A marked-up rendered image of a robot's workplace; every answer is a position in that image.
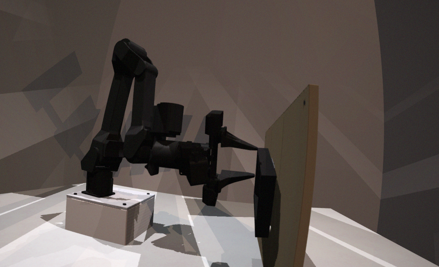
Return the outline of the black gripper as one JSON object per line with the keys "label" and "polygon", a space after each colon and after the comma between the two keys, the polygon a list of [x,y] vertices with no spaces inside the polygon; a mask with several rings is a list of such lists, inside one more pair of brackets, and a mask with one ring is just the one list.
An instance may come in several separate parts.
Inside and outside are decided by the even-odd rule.
{"label": "black gripper", "polygon": [[[255,174],[250,172],[230,171],[226,169],[222,169],[221,174],[217,174],[218,144],[221,143],[221,147],[233,147],[250,151],[258,150],[256,146],[253,146],[252,144],[232,135],[227,131],[226,126],[222,127],[223,114],[223,111],[212,110],[206,115],[205,134],[209,135],[209,143],[197,143],[200,147],[204,147],[203,156],[206,156],[209,163],[209,167],[207,168],[209,183],[203,185],[202,202],[207,206],[214,207],[217,201],[218,193],[221,193],[222,188],[234,182],[255,177]],[[180,146],[185,144],[193,144],[193,142],[179,141],[177,144],[174,160],[176,169],[184,168],[184,160],[183,158],[178,158],[178,151],[181,150]]]}

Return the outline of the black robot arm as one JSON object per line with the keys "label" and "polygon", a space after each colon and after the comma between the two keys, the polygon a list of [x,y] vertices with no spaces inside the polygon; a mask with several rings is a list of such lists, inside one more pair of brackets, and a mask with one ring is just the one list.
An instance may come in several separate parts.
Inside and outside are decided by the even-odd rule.
{"label": "black robot arm", "polygon": [[[182,132],[183,105],[167,102],[154,105],[158,69],[144,48],[127,38],[118,41],[112,65],[114,78],[102,127],[81,161],[82,169],[87,171],[86,191],[82,193],[98,198],[115,195],[112,171],[118,171],[124,157],[132,164],[147,164],[145,168],[150,176],[159,174],[159,167],[176,169],[174,160],[179,141],[166,138],[176,138]],[[120,130],[134,77],[131,126],[123,142]],[[191,186],[208,184],[209,163],[203,156],[204,147],[194,143],[180,149],[178,158],[183,158],[184,168],[179,168],[179,174],[185,175]]]}

